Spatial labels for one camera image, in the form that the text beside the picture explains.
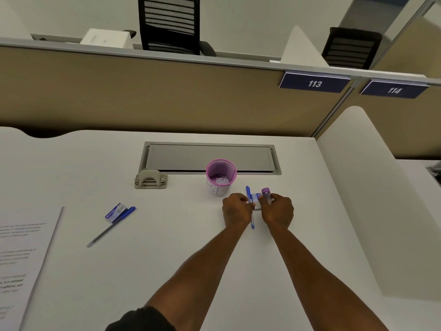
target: black mesh chair back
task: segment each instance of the black mesh chair back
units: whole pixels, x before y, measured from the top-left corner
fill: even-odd
[[[144,50],[200,54],[199,0],[138,0]]]
[[[329,66],[368,70],[382,39],[373,31],[331,28],[322,57]]]

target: paper sheet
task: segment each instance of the paper sheet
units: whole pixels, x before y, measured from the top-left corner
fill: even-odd
[[[61,210],[0,211],[1,331],[19,331]]]

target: pencil cup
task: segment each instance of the pencil cup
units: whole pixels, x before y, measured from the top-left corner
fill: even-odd
[[[236,180],[237,170],[232,162],[216,159],[208,164],[206,175],[208,192],[214,196],[224,196]]]

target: white desk surface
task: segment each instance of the white desk surface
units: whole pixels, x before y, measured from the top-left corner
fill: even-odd
[[[281,176],[239,175],[231,192],[269,187],[291,197],[290,230],[395,330],[321,153],[312,138],[77,131],[34,139],[0,127],[1,209],[64,205],[22,331],[104,330],[145,304],[192,253],[224,228],[222,198],[204,175],[170,175],[136,190],[145,141],[274,144]],[[92,248],[118,202],[137,210]],[[258,213],[223,275],[203,330],[311,330]]]

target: vial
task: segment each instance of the vial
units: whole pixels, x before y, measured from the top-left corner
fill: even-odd
[[[269,188],[263,188],[262,195],[264,198],[266,198],[266,200],[268,201],[268,204],[271,204],[273,199],[271,198],[271,192],[269,191]]]

